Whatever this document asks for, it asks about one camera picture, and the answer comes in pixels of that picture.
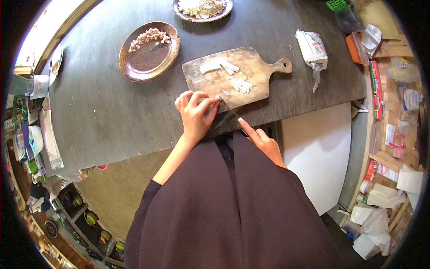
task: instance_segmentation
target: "hand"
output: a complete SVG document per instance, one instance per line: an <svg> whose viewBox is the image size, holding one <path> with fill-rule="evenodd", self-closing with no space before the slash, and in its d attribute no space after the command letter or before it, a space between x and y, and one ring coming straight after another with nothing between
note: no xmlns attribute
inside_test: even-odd
<svg viewBox="0 0 430 269"><path fill-rule="evenodd" d="M269 159L272 160L277 166L287 169L284 162L282 161L281 151L279 150L278 143L273 138L269 138L262 129L256 131L241 117L239 118L239 124L243 130L248 134L251 142L257 146Z"/></svg>
<svg viewBox="0 0 430 269"><path fill-rule="evenodd" d="M197 105L200 98L204 98L204 100ZM183 137L193 146L197 145L208 132L215 119L219 102L219 98L209 98L208 93L193 93L193 91L186 91L176 99L175 106L181 113L184 124ZM203 114L209 107L211 108L209 114L204 116Z"/></svg>

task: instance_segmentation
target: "forearm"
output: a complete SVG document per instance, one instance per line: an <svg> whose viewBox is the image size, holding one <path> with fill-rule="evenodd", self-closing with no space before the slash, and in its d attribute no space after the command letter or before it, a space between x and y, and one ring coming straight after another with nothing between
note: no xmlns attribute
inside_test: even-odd
<svg viewBox="0 0 430 269"><path fill-rule="evenodd" d="M179 165L181 165L185 160L194 146L195 145L189 142L184 136L181 136L175 148L172 150L152 180L160 185L166 183L173 172L175 172Z"/></svg>

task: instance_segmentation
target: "left hand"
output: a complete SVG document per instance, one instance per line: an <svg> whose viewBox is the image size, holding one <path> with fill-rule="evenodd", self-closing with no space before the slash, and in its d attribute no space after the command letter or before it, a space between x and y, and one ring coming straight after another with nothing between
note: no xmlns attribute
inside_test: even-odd
<svg viewBox="0 0 430 269"><path fill-rule="evenodd" d="M204 98L204 100L197 105L200 98ZM209 98L208 93L190 90L182 93L176 99L175 106L181 113L182 123L184 124L183 137L193 146L197 145L211 127L219 102L219 98ZM204 116L209 107L211 107L209 114Z"/></svg>

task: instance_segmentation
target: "wooden plate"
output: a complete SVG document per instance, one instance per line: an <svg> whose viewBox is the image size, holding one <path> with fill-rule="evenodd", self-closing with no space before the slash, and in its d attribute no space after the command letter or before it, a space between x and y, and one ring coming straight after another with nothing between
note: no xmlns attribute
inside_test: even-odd
<svg viewBox="0 0 430 269"><path fill-rule="evenodd" d="M129 53L130 43L149 28L157 28L166 32L170 44L161 43L159 39L143 43L140 49ZM165 22L149 22L134 30L124 41L120 50L121 73L134 82L144 82L161 75L178 56L179 35L175 27Z"/></svg>
<svg viewBox="0 0 430 269"><path fill-rule="evenodd" d="M173 0L173 5L172 5L173 12L179 18L181 18L185 21L189 21L189 22L213 22L213 21L219 20L219 19L227 16L231 12L231 10L233 9L233 6L234 6L234 0L228 0L228 2L225 4L224 9L221 11L221 13L219 13L213 17L209 17L207 19L198 19L195 16L185 15L184 13L179 11L178 2L179 2L179 0Z"/></svg>

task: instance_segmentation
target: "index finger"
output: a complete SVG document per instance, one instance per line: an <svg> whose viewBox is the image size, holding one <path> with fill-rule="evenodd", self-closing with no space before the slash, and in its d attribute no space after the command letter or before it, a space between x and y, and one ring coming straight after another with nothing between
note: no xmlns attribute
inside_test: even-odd
<svg viewBox="0 0 430 269"><path fill-rule="evenodd" d="M194 92L190 99L190 105L192 108L197 107L197 103L199 102L200 98L209 98L209 94L206 92Z"/></svg>
<svg viewBox="0 0 430 269"><path fill-rule="evenodd" d="M239 118L239 124L242 126L245 132L247 132L249 138L255 143L261 142L260 136L257 132L241 117Z"/></svg>
<svg viewBox="0 0 430 269"><path fill-rule="evenodd" d="M218 102L220 99L219 97L214 97L214 98L205 98L198 106L197 106L197 110L198 113L200 113L201 115L203 115L206 111L206 109L208 109L208 107L212 104L215 104L216 102Z"/></svg>

